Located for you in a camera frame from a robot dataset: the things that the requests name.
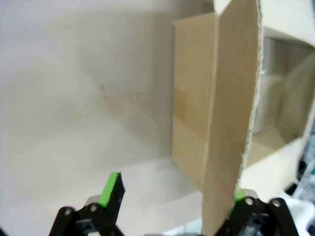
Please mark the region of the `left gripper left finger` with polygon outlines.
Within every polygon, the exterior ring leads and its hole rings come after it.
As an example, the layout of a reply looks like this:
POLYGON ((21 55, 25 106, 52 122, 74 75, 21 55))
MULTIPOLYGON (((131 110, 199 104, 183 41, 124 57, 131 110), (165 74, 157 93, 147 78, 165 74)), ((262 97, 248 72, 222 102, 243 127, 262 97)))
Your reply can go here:
POLYGON ((49 235, 87 236, 99 233, 101 236, 122 236, 116 225, 125 187, 120 172, 109 175, 97 202, 76 210, 70 206, 59 209, 49 235))

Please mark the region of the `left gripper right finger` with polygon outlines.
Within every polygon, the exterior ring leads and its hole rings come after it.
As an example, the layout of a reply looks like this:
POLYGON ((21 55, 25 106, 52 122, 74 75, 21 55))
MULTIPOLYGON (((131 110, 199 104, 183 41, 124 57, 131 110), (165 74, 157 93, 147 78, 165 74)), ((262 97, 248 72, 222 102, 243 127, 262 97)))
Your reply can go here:
POLYGON ((218 236, 297 236, 294 220, 283 198, 263 202, 255 191, 246 189, 236 192, 235 204, 218 236))

